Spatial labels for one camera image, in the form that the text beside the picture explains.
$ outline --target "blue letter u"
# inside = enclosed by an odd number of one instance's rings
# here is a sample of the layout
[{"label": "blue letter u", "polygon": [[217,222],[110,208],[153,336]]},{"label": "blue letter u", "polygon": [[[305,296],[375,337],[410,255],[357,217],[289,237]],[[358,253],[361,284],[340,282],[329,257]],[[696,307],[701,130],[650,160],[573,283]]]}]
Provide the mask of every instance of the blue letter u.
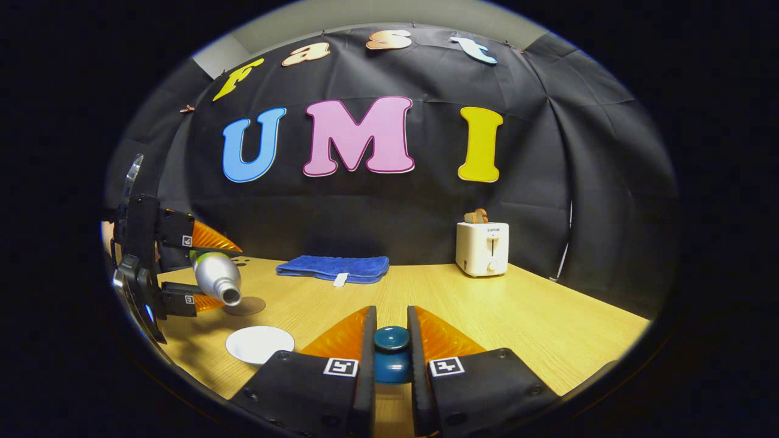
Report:
[{"label": "blue letter u", "polygon": [[257,122],[263,126],[259,137],[259,154],[251,163],[241,159],[243,133],[249,127],[249,120],[242,118],[224,128],[224,152],[222,168],[224,176],[232,182],[249,182],[263,176],[273,165],[276,157],[276,141],[279,132],[279,119],[287,114],[286,108],[273,108],[257,116]]}]

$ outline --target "white toaster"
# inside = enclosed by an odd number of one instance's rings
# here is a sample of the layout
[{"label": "white toaster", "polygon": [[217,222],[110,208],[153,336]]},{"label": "white toaster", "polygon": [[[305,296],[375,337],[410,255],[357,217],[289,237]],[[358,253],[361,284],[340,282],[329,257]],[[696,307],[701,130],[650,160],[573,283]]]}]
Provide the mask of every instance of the white toaster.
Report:
[{"label": "white toaster", "polygon": [[455,261],[472,277],[505,274],[509,266],[509,225],[460,222]]}]

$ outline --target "gray wall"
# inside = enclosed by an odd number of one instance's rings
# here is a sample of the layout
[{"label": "gray wall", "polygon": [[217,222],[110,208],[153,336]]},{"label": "gray wall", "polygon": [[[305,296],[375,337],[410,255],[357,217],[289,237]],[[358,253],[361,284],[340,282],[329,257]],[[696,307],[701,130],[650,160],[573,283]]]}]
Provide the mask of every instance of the gray wall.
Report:
[{"label": "gray wall", "polygon": [[193,58],[214,78],[265,51],[318,35],[322,30],[411,21],[508,40],[519,48],[547,32],[501,6],[475,0],[302,0],[246,23]]}]

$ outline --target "blue lid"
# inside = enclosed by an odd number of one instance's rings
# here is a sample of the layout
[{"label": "blue lid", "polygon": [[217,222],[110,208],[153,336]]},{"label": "blue lid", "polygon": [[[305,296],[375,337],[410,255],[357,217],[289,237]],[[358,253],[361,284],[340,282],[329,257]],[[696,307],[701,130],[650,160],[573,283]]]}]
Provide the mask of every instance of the blue lid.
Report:
[{"label": "blue lid", "polygon": [[410,336],[408,330],[398,326],[380,328],[373,335],[373,343],[385,351],[396,351],[408,345]]}]

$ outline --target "table surface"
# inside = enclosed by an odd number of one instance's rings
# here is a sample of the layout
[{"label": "table surface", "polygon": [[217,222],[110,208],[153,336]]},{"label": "table surface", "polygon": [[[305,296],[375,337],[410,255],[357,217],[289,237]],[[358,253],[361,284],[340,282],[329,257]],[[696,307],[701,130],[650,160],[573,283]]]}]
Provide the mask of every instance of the table surface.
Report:
[{"label": "table surface", "polygon": [[[234,331],[273,326],[289,332],[300,351],[345,316],[376,306],[377,327],[406,326],[407,307],[420,306],[487,350],[511,348],[557,394],[573,389],[606,362],[619,359],[649,321],[535,274],[509,266],[499,277],[473,278],[456,264],[391,266],[374,284],[276,274],[278,260],[237,257],[241,293],[267,307],[250,316],[222,309],[196,318],[160,321],[171,360],[225,398],[258,369],[232,357],[224,342]],[[159,281],[195,284],[192,270]],[[414,436],[411,384],[376,385],[375,436]]]}]

